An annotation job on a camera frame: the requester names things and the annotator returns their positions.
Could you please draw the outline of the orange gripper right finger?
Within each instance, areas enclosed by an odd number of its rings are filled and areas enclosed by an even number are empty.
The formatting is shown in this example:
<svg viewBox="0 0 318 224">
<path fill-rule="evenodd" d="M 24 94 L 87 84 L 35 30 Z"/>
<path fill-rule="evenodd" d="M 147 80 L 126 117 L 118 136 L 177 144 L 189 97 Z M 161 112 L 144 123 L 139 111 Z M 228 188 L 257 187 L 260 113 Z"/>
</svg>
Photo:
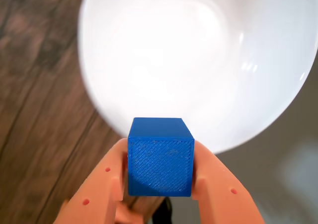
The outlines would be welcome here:
<svg viewBox="0 0 318 224">
<path fill-rule="evenodd" d="M 250 193 L 203 144 L 196 141 L 192 199 L 198 201 L 202 224 L 262 224 Z"/>
</svg>

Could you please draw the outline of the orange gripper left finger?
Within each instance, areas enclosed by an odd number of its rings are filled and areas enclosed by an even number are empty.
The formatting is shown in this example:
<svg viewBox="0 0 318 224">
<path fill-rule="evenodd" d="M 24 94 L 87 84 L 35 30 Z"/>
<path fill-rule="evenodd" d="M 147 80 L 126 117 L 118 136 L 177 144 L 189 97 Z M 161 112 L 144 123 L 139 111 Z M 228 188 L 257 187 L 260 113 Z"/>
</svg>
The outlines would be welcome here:
<svg viewBox="0 0 318 224">
<path fill-rule="evenodd" d="M 101 159 L 59 212 L 58 224 L 128 224 L 123 199 L 127 139 L 120 139 Z"/>
</svg>

